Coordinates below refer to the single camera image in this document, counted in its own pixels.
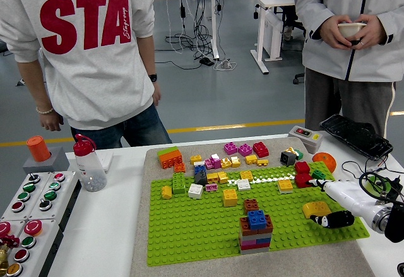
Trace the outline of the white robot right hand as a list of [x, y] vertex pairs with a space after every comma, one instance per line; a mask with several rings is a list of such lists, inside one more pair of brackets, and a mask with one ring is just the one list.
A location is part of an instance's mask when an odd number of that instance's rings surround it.
[[349, 180], [308, 180], [307, 183], [320, 187], [332, 200], [351, 212], [354, 217], [362, 217], [376, 232], [384, 233], [391, 207], [376, 204], [356, 182]]

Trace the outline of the person's left hand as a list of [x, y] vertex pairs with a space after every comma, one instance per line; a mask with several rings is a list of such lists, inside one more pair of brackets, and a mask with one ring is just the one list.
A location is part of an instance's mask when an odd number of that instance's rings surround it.
[[162, 93], [161, 93], [160, 85], [157, 81], [153, 82], [153, 86], [154, 86], [153, 103], [155, 106], [158, 106], [159, 101], [161, 100], [161, 97], [162, 97]]
[[359, 41], [358, 44], [351, 46], [352, 49], [364, 50], [386, 41], [385, 29], [377, 15], [362, 14], [355, 22], [366, 23], [366, 26], [355, 35], [346, 38], [350, 42], [352, 40]]

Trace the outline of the person's right hand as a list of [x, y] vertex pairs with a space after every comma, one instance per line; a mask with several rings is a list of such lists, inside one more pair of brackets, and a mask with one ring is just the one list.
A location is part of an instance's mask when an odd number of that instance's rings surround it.
[[64, 124], [63, 117], [54, 111], [48, 114], [39, 114], [39, 121], [40, 125], [48, 131], [60, 131]]
[[338, 24], [351, 22], [349, 15], [331, 16], [319, 28], [321, 39], [333, 49], [348, 50], [352, 43], [340, 33]]

